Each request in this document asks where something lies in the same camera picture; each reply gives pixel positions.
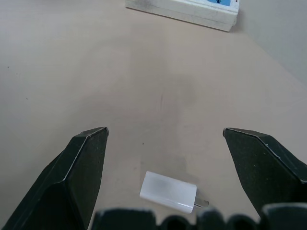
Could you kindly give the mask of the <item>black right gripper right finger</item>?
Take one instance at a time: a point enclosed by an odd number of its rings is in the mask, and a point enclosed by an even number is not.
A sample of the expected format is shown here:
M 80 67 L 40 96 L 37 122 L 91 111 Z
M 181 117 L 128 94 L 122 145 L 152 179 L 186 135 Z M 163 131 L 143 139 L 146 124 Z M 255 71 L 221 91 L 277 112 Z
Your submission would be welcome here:
M 241 186 L 259 214 L 307 215 L 307 165 L 268 134 L 225 128 Z

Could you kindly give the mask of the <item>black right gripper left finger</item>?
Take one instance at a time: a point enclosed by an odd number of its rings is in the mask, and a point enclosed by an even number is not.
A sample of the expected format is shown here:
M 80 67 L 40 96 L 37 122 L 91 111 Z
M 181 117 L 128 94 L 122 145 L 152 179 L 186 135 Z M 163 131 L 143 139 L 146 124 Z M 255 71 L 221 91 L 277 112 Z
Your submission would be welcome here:
M 86 230 L 101 185 L 107 127 L 74 136 L 7 220 L 5 230 Z

